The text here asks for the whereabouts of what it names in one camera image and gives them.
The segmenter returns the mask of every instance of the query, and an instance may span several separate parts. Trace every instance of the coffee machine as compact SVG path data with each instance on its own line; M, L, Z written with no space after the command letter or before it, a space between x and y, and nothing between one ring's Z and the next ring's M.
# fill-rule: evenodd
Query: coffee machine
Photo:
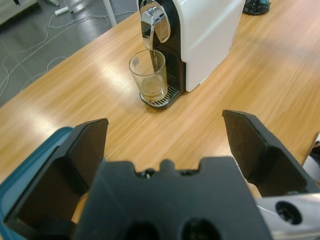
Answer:
M142 39L166 61L167 108L201 84L227 57L245 0L137 0Z

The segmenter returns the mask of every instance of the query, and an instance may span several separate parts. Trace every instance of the wood grain surface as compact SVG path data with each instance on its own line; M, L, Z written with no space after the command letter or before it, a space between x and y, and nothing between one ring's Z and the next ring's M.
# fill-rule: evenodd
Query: wood grain surface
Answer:
M129 71L144 49L134 14L0 108L0 182L57 129L99 118L108 161L197 168L231 155L223 109L256 115L302 163L320 131L319 13L320 1L273 0L266 15L242 15L227 59L167 110L140 100Z

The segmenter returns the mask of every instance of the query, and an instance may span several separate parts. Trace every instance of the clear drinking glass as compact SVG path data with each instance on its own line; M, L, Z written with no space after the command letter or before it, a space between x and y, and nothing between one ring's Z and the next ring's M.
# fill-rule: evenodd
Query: clear drinking glass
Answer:
M166 58L161 52L140 51L131 58L129 68L145 100L158 101L167 94Z

